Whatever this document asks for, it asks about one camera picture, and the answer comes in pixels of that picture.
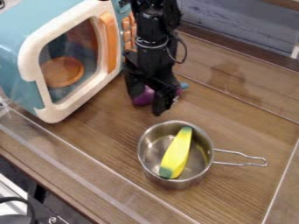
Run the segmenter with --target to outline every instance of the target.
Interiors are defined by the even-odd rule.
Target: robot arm
[[[177,27],[182,13],[177,0],[131,0],[137,21],[137,52],[126,52],[126,85],[137,105],[153,103],[159,116],[174,105],[182,92],[174,77]]]

